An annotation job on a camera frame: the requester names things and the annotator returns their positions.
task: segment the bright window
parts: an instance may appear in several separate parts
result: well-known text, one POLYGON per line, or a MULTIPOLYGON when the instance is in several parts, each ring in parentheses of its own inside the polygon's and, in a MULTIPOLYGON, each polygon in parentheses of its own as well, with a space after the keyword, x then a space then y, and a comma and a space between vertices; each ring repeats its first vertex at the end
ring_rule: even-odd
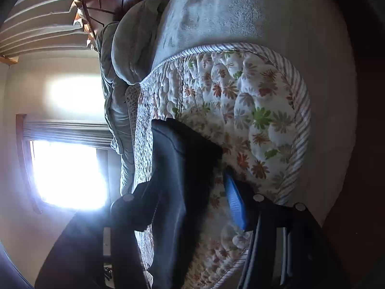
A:
POLYGON ((83 210, 102 207, 107 187, 96 148, 71 143, 30 141, 33 175, 44 202, 83 210))

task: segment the beige wall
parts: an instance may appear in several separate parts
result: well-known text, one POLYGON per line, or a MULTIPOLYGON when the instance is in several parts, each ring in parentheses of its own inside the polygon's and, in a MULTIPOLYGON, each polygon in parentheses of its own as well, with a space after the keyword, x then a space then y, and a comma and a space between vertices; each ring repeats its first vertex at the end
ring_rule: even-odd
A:
POLYGON ((2 139, 6 143, 2 165, 6 173, 0 185, 0 239, 20 272, 34 284, 45 258, 74 212, 50 206, 45 206, 41 215, 32 211, 17 159, 15 114, 105 123, 98 59, 20 61, 7 71, 2 109, 2 139))

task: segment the bed sheet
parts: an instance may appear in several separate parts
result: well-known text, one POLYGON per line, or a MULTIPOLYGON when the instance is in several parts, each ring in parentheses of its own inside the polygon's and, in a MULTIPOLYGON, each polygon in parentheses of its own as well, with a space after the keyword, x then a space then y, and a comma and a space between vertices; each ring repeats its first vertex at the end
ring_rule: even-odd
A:
POLYGON ((185 49, 249 42, 291 61, 311 96, 307 159, 289 204, 305 203, 319 223, 342 189, 355 143, 355 65, 333 0, 170 0, 157 31, 153 68, 185 49))

